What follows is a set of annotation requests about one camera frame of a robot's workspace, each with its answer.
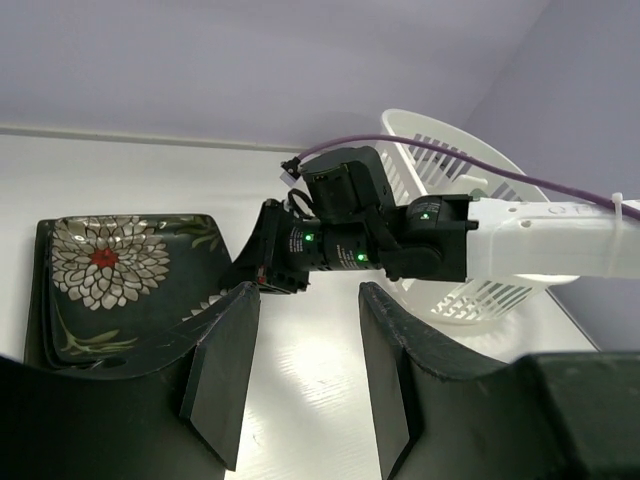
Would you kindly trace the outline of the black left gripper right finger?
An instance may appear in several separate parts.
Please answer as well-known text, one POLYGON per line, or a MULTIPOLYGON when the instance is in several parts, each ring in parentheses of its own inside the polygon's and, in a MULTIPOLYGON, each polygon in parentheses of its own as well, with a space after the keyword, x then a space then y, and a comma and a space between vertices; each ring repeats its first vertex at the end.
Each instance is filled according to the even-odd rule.
POLYGON ((408 313, 378 284, 359 318, 385 479, 635 479, 639 356, 504 363, 408 313))

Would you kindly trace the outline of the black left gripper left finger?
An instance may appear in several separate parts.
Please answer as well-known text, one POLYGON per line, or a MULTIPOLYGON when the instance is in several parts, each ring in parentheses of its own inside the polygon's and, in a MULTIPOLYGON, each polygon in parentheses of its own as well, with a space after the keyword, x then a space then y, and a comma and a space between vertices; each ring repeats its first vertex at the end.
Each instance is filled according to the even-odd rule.
POLYGON ((5 479, 221 479, 237 465, 260 313, 244 283, 85 369, 1 362, 5 479))

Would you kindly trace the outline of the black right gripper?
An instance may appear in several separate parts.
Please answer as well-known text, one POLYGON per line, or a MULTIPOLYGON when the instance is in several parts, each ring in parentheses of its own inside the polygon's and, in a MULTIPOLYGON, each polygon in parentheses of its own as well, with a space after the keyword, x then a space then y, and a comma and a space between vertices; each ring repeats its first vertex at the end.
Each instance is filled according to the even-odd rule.
POLYGON ((239 256, 219 279, 220 290, 253 282, 264 292, 307 290, 312 272, 380 270, 374 237, 361 215, 338 222, 301 219, 267 199, 239 256))

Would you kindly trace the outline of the black floral square plate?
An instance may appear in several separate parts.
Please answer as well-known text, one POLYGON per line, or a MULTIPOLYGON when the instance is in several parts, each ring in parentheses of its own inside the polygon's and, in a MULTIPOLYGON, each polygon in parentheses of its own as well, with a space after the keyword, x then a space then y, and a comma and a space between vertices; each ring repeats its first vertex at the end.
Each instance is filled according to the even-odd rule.
POLYGON ((86 365, 208 309, 231 259, 206 214, 70 216, 45 223, 45 355, 86 365))

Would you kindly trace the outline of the green glazed square plate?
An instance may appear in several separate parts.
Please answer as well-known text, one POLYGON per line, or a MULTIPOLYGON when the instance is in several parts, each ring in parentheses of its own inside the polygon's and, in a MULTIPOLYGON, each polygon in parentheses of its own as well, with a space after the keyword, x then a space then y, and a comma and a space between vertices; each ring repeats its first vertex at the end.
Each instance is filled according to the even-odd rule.
POLYGON ((31 292, 24 345, 24 363, 44 370, 65 368, 55 352, 49 304, 50 235, 54 220, 40 220, 33 250, 31 292))

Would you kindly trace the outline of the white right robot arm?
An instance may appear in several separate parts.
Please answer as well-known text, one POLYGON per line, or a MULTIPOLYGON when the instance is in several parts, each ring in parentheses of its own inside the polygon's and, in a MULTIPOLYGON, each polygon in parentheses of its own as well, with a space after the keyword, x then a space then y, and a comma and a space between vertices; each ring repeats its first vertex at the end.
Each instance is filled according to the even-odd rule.
POLYGON ((639 212, 634 202, 511 204, 466 194, 394 202, 379 154, 340 148, 303 164, 303 213, 265 201, 249 240, 221 275, 262 291, 304 291, 313 271, 381 270, 392 281, 462 283, 511 275, 635 279, 639 212))

